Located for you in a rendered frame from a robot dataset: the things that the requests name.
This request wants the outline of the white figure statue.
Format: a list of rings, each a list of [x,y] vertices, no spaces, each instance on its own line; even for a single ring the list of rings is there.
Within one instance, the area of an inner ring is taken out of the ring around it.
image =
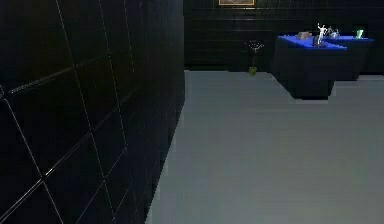
[[[325,32],[327,31],[327,28],[325,27],[325,24],[323,24],[322,26],[320,25],[320,23],[317,23],[317,27],[319,29],[319,35],[318,35],[318,39],[317,39],[317,45],[320,45],[321,44],[321,41],[324,37],[324,34]]]

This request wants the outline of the gold framed wall picture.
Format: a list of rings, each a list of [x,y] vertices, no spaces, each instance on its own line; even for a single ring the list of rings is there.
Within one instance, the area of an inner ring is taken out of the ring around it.
[[[255,0],[218,0],[220,6],[254,6]]]

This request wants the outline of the black counter with blue top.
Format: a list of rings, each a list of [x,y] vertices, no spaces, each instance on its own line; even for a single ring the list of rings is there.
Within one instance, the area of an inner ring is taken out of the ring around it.
[[[353,36],[313,41],[278,36],[275,42],[270,73],[295,99],[326,100],[336,81],[356,81],[374,43]]]

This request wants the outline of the dark plant in green pot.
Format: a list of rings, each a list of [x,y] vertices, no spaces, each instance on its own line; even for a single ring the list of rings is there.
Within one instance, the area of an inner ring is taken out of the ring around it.
[[[250,66],[248,68],[248,72],[251,77],[254,77],[257,72],[257,67],[256,67],[256,57],[258,52],[264,47],[264,44],[261,42],[256,42],[256,41],[249,41],[247,43],[247,46],[249,48],[249,52],[251,54],[251,62]]]

